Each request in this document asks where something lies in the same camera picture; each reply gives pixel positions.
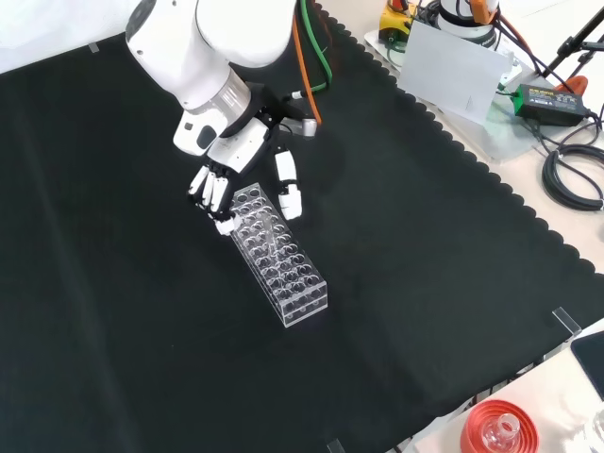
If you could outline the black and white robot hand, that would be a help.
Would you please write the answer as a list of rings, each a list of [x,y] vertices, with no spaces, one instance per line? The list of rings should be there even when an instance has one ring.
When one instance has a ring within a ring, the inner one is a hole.
[[[204,210],[222,235],[241,224],[231,210],[238,182],[266,153],[272,152],[278,181],[278,202],[285,219],[302,214],[302,195],[291,150],[279,138],[279,131],[303,137],[316,133],[317,122],[289,103],[278,99],[266,86],[248,83],[251,101],[243,117],[216,136],[205,153],[204,162],[193,178],[189,198]]]

